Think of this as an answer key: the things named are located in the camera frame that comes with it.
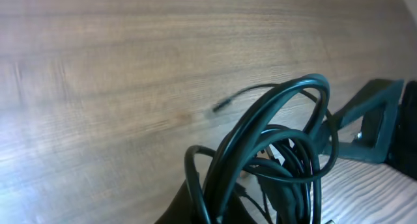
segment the black plastic bracket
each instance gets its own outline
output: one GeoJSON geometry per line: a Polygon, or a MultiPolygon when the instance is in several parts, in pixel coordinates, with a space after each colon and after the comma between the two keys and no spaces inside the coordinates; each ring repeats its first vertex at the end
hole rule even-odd
{"type": "MultiPolygon", "coordinates": [[[[374,79],[337,113],[334,114],[338,130],[363,116],[361,137],[351,143],[340,143],[339,157],[371,163],[383,163],[392,142],[397,119],[397,107],[403,90],[403,80],[374,79]]],[[[318,153],[331,152],[328,139],[328,122],[323,122],[316,142],[318,153]]]]}
{"type": "Polygon", "coordinates": [[[405,87],[393,143],[385,161],[388,165],[417,180],[417,82],[405,87]]]}

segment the cable connector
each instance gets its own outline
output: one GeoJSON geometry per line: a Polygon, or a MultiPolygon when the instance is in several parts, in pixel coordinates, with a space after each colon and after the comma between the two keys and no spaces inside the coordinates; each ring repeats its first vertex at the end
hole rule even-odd
{"type": "Polygon", "coordinates": [[[221,110],[225,106],[229,105],[232,102],[231,98],[224,99],[222,101],[219,101],[216,105],[213,106],[212,111],[213,113],[221,110]]]}

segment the wooden surface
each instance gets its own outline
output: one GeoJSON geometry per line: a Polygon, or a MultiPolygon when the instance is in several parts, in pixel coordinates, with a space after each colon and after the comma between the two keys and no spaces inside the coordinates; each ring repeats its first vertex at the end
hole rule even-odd
{"type": "MultiPolygon", "coordinates": [[[[0,0],[0,223],[153,223],[186,148],[216,148],[260,92],[208,114],[220,98],[321,73],[335,111],[370,78],[416,78],[416,52],[402,0],[0,0]]],[[[413,220],[415,185],[387,167],[333,176],[324,219],[413,220]]]]}

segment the black cable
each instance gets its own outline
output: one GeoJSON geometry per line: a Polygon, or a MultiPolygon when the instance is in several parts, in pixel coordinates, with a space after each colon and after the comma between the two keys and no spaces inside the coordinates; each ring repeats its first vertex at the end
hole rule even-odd
{"type": "Polygon", "coordinates": [[[312,221],[313,223],[321,221],[321,177],[331,170],[338,155],[338,134],[332,115],[327,110],[330,92],[328,82],[323,76],[314,74],[282,84],[270,83],[248,87],[218,103],[213,111],[219,111],[246,91],[265,87],[271,89],[247,110],[232,131],[223,139],[216,152],[201,146],[193,146],[187,150],[184,159],[186,181],[195,212],[203,223],[221,220],[219,217],[222,217],[227,209],[227,201],[241,170],[283,184],[299,184],[295,188],[294,195],[297,204],[300,205],[297,207],[297,216],[303,223],[310,223],[311,219],[309,190],[312,183],[314,196],[312,221]],[[306,92],[304,90],[306,88],[317,89],[320,97],[316,98],[306,92]],[[268,125],[278,110],[297,93],[306,95],[316,103],[304,129],[300,131],[288,129],[285,126],[268,125]],[[327,164],[320,169],[313,138],[319,131],[324,115],[327,117],[331,131],[332,153],[327,164]],[[288,140],[295,144],[293,148],[285,144],[288,140]],[[265,149],[269,144],[274,145],[283,155],[285,158],[283,165],[272,160],[254,159],[257,152],[265,149]],[[198,153],[213,156],[205,179],[204,192],[199,185],[198,173],[194,165],[194,155],[198,153]],[[259,172],[250,165],[265,167],[275,172],[274,174],[259,172]]]}
{"type": "Polygon", "coordinates": [[[265,209],[265,214],[266,214],[266,216],[270,218],[270,217],[271,217],[271,215],[269,214],[268,201],[266,200],[266,194],[265,194],[265,192],[262,190],[262,188],[261,188],[261,191],[262,191],[262,202],[263,202],[263,208],[265,209]]]}
{"type": "Polygon", "coordinates": [[[243,195],[242,197],[247,198],[247,200],[249,200],[253,205],[255,205],[256,209],[260,211],[260,213],[266,219],[266,222],[268,222],[268,224],[274,224],[271,220],[271,217],[269,216],[269,213],[264,212],[261,206],[259,206],[259,204],[252,197],[250,197],[249,195],[243,195]]]}

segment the wooden board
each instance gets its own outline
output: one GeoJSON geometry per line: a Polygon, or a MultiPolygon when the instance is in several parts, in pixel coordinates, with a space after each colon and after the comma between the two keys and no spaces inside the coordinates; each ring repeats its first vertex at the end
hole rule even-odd
{"type": "MultiPolygon", "coordinates": [[[[416,52],[402,0],[0,0],[0,223],[153,223],[186,148],[216,148],[261,93],[208,114],[217,100],[321,73],[335,111],[368,79],[416,78],[416,52]]],[[[311,107],[296,97],[274,122],[302,128],[311,107]]],[[[406,190],[350,216],[342,186],[323,188],[323,218],[412,220],[406,190]]]]}

